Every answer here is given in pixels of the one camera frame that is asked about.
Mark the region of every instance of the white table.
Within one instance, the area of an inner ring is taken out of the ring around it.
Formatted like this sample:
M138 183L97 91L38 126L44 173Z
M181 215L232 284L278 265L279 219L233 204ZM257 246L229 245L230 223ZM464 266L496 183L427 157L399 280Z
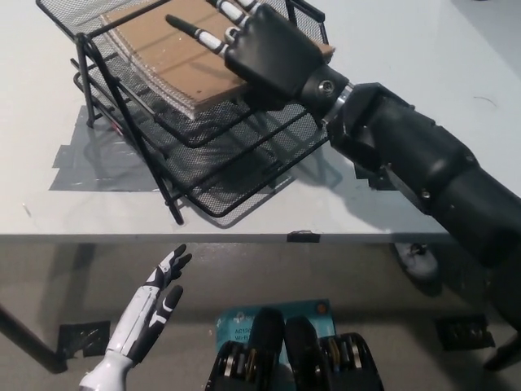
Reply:
M521 196L521 2L312 3L326 13L334 68L355 83L380 81L437 119ZM186 224L177 226L158 192L49 191L58 147L70 143L84 104L68 62L75 47L33 0L7 0L2 10L0 240L259 242L285 241L293 231L321 234L322 242L447 238L397 192L355 179L329 147L322 154L341 174L338 185L297 179L225 230L187 207Z

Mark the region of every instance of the black table leg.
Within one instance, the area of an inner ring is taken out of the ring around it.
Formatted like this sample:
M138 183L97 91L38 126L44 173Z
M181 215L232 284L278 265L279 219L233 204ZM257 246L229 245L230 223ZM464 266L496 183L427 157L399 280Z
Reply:
M489 371L500 371L521 361L521 333L518 332L511 340L497 348L494 355L487 360L484 368Z
M1 305L0 333L9 338L50 373L62 373L67 370L67 361L64 358L49 349Z

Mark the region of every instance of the gray floor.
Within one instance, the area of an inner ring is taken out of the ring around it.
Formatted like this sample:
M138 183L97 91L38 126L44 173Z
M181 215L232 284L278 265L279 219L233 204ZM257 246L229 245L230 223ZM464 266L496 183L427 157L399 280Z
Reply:
M55 346L58 326L115 322L135 288L174 244L0 246L0 302ZM484 307L484 272L441 248L446 284L422 294L386 245L192 244L177 312L160 343L129 375L129 390L202 389L214 355L213 320L234 305L329 298L338 332L369 342L387 391L517 390L519 366L493 376L481 364L492 350L445 353L432 319L485 311L498 344L512 330ZM49 375L0 336L1 389L77 389L99 358L76 358Z

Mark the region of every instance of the cardboard sheet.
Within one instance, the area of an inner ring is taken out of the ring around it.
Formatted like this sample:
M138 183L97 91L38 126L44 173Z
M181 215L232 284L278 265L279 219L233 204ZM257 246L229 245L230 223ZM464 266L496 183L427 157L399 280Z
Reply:
M108 12L101 15L102 21L108 24L147 4ZM245 82L228 70L220 57L173 29L164 20L167 14L220 39L232 25L205 0L173 0L111 30L108 36L118 53L156 93L191 118L240 94ZM331 46L318 45L324 55L332 55Z

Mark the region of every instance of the robotic arm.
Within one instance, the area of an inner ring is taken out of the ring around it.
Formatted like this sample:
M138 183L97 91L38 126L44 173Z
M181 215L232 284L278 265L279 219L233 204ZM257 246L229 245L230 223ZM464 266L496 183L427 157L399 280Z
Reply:
M172 251L138 288L110 339L105 357L80 383L80 391L125 391L126 376L148 354L182 295L176 285L158 303L161 292L181 277L192 258L183 244Z
M237 0L241 10L226 0L207 1L234 24L225 42L173 15L166 21L222 57L264 101L302 104L326 127L340 154L370 171L385 170L417 208L494 269L494 305L509 322L520 324L519 197L487 174L468 147L414 106L377 83L353 86L272 7Z

